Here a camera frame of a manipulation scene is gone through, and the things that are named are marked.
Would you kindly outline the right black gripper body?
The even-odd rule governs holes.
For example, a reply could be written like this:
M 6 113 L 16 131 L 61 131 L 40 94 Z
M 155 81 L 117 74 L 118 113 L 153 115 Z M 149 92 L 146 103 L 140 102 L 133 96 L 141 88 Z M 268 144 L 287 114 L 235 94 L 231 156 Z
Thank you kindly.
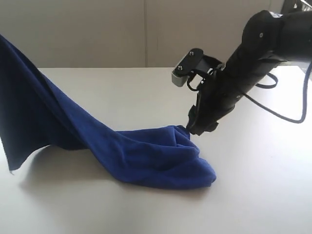
M 230 113 L 236 103 L 268 73 L 267 62 L 227 62 L 225 68 L 200 65 L 192 70 L 203 78 L 195 106 L 197 124 L 207 126 Z

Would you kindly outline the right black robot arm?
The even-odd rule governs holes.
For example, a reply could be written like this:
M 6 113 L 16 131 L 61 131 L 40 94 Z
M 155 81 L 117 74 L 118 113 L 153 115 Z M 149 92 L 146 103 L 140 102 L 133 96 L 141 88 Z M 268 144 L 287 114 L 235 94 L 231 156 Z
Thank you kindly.
M 191 134 L 212 132 L 236 103 L 247 97 L 271 70 L 285 62 L 312 61 L 312 14 L 310 11 L 274 14 L 263 10 L 245 25 L 241 44 L 226 62 L 191 50 L 186 57 L 187 76 L 202 77 L 196 104 L 189 111 Z

